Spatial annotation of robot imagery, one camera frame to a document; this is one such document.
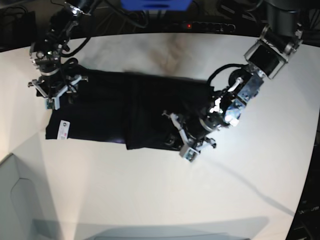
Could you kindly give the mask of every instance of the black cable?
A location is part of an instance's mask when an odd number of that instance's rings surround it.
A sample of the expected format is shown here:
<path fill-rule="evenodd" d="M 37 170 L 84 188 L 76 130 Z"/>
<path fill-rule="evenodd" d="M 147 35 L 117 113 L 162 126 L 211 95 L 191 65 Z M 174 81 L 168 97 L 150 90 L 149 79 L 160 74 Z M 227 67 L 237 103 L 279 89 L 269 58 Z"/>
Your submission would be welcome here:
<path fill-rule="evenodd" d="M 0 16 L 1 17 L 17 17 L 17 15 L 25 15 L 25 13 L 22 13 L 22 12 L 16 12 L 16 13 L 6 13 L 6 14 L 3 14 Z"/>
<path fill-rule="evenodd" d="M 109 27 L 110 27 L 112 21 L 114 20 L 114 18 L 115 18 L 115 13 L 112 12 L 112 13 L 110 14 L 109 22 L 108 22 L 108 24 L 105 26 L 105 29 L 104 29 L 102 35 L 107 35 L 108 30 L 109 30 Z"/>
<path fill-rule="evenodd" d="M 223 70 L 226 70 L 228 68 L 243 68 L 247 65 L 244 65 L 244 64 L 236 64 L 236 63 L 230 63 L 230 64 L 227 64 L 227 65 L 224 65 L 220 68 L 218 68 L 217 70 L 214 71 L 214 73 L 208 78 L 208 80 L 206 81 L 206 84 L 208 86 L 211 85 L 211 82 L 212 80 L 219 74 L 221 73 Z"/>
<path fill-rule="evenodd" d="M 194 0 L 192 2 L 198 7 L 199 10 L 201 9 L 205 14 L 210 15 L 210 13 L 207 10 L 205 10 L 203 7 L 201 7 L 199 3 L 197 3 Z"/>
<path fill-rule="evenodd" d="M 97 0 L 95 3 L 91 6 L 90 11 L 88 12 L 89 15 L 93 14 L 96 8 L 102 3 L 102 0 Z"/>
<path fill-rule="evenodd" d="M 121 34 L 122 30 L 124 29 L 125 25 L 126 25 L 126 20 L 123 20 L 123 23 L 121 25 L 121 27 L 119 28 L 118 32 L 116 33 L 117 35 Z"/>
<path fill-rule="evenodd" d="M 197 17 L 199 17 L 199 15 L 200 15 L 200 6 L 199 6 L 199 4 L 196 2 L 196 1 L 192 1 L 193 3 L 194 3 L 194 5 L 196 6 L 196 9 L 197 9 Z"/>
<path fill-rule="evenodd" d="M 129 12 L 129 16 L 130 16 L 130 14 L 135 14 L 135 16 L 136 16 L 136 19 L 139 19 L 139 15 L 138 15 L 138 13 L 136 13 L 136 12 L 134 12 L 134 11 L 132 11 L 132 12 Z M 136 26 L 133 26 L 133 29 L 131 30 L 131 32 L 132 33 L 135 33 L 135 31 L 136 31 Z"/>
<path fill-rule="evenodd" d="M 243 10 L 246 12 L 254 12 L 255 10 L 257 10 L 261 4 L 264 2 L 264 0 L 258 0 L 258 2 L 256 3 L 256 5 L 250 7 L 250 6 L 244 6 Z"/>
<path fill-rule="evenodd" d="M 10 13 L 6 13 L 9 9 L 12 9 L 12 10 L 17 10 L 17 9 L 20 9 L 22 10 L 23 12 L 10 12 Z M 8 7 L 6 8 L 3 12 L 0 13 L 0 18 L 1 17 L 4 17 L 4 16 L 13 16 L 13 15 L 17 15 L 17 14 L 21 14 L 21 15 L 24 15 L 28 12 L 27 9 L 24 9 L 23 7 Z"/>
<path fill-rule="evenodd" d="M 141 29 L 145 29 L 148 24 L 149 24 L 149 18 L 148 16 L 146 16 L 145 18 L 145 23 L 144 25 L 140 24 L 139 22 L 137 21 L 134 21 L 130 16 L 128 16 L 127 14 L 121 12 L 119 9 L 117 9 L 115 6 L 113 6 L 110 2 L 108 2 L 108 0 L 103 0 L 105 2 L 105 4 L 111 8 L 112 11 L 114 11 L 116 14 L 118 14 L 120 17 L 124 18 L 125 20 L 127 20 L 130 24 L 138 27 L 138 28 L 141 28 Z"/>
<path fill-rule="evenodd" d="M 319 17 L 320 17 L 320 10 L 318 10 L 317 16 L 315 17 L 313 23 L 311 23 L 311 26 L 310 26 L 311 29 L 314 29 L 316 27 L 316 22 L 318 21 Z"/>
<path fill-rule="evenodd" d="M 307 225 L 302 220 L 300 220 L 300 223 L 302 224 L 302 226 L 305 229 L 306 233 L 309 235 L 310 240 L 315 240 L 314 235 L 309 231 L 309 228 L 307 227 Z"/>
<path fill-rule="evenodd" d="M 156 14 L 156 19 L 159 21 L 160 20 L 160 18 L 161 18 L 161 10 L 159 10 L 158 12 L 157 12 L 157 14 Z"/>
<path fill-rule="evenodd" d="M 95 32 L 96 32 L 97 35 L 99 35 L 99 34 L 98 34 L 99 29 L 103 26 L 103 24 L 104 24 L 112 15 L 114 15 L 114 14 L 115 14 L 114 12 L 109 13 L 109 14 L 106 15 L 105 18 L 98 24 L 98 26 L 96 26 Z"/>
<path fill-rule="evenodd" d="M 76 55 L 78 52 L 80 52 L 81 49 L 84 48 L 84 46 L 90 41 L 90 39 L 92 38 L 94 32 L 95 32 L 95 16 L 91 15 L 91 24 L 90 24 L 90 33 L 89 35 L 86 37 L 86 39 L 83 41 L 83 43 L 80 44 L 80 46 L 78 46 L 74 51 L 70 52 L 70 53 L 63 53 L 61 52 L 61 57 L 63 58 L 71 58 L 74 55 Z"/>
<path fill-rule="evenodd" d="M 28 12 L 28 10 L 26 9 L 25 6 L 10 6 L 10 7 L 8 7 L 8 8 L 6 9 L 6 11 L 7 11 L 8 9 L 21 9 L 21 10 L 24 11 L 25 14 Z"/>
<path fill-rule="evenodd" d="M 310 18 L 310 29 L 312 29 L 312 28 L 311 28 L 311 27 L 312 27 L 312 23 L 313 23 L 314 20 L 315 20 L 315 16 L 316 16 L 317 12 L 318 12 L 318 10 L 315 9 L 314 12 L 313 12 L 313 14 L 312 14 L 312 16 L 311 16 L 311 18 Z"/>
<path fill-rule="evenodd" d="M 246 13 L 249 14 L 254 19 L 255 23 L 258 26 L 258 28 L 262 27 L 262 21 L 261 21 L 260 17 L 255 12 L 246 11 Z"/>
<path fill-rule="evenodd" d="M 76 59 L 75 57 L 71 57 L 69 58 L 67 61 L 64 62 L 64 64 L 62 64 L 63 69 L 71 69 L 74 66 L 78 65 L 79 61 L 78 59 Z"/>
<path fill-rule="evenodd" d="M 50 3 L 52 3 L 53 5 L 58 5 L 58 6 L 65 7 L 65 5 L 60 4 L 60 3 L 53 2 L 52 0 L 50 0 Z"/>
<path fill-rule="evenodd" d="M 5 23 L 5 24 L 1 24 L 1 25 L 0 25 L 0 28 L 6 27 L 6 26 L 8 26 L 8 25 L 10 25 L 10 24 L 13 24 L 15 21 L 16 21 L 16 20 L 7 22 L 7 23 Z"/>
<path fill-rule="evenodd" d="M 316 26 L 318 26 L 320 24 L 320 20 L 319 21 L 317 21 L 314 25 L 313 25 L 313 29 L 315 29 L 316 28 Z"/>

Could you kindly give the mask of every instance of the clothing label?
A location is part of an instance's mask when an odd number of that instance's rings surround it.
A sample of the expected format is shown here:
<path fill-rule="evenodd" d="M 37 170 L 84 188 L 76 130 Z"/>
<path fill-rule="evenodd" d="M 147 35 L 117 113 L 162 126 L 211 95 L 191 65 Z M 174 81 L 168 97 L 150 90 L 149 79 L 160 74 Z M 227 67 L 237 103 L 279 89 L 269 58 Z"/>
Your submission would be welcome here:
<path fill-rule="evenodd" d="M 58 140 L 66 140 L 68 138 L 70 122 L 68 121 L 60 121 L 58 136 L 56 139 Z"/>

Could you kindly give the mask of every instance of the black cloth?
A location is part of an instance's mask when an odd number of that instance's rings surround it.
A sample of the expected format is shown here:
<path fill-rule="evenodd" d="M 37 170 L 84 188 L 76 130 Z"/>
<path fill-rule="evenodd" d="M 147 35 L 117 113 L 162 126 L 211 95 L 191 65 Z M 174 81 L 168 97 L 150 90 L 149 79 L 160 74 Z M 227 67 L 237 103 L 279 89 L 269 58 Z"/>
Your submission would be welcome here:
<path fill-rule="evenodd" d="M 126 144 L 127 149 L 179 150 L 178 130 L 164 110 L 197 114 L 208 104 L 211 88 L 205 81 L 138 73 L 88 70 L 80 65 L 65 70 L 68 75 L 88 76 L 80 81 L 78 96 L 52 112 L 46 139 L 57 139 L 60 121 L 70 122 L 68 138 Z M 166 144 L 171 136 L 179 140 Z"/>

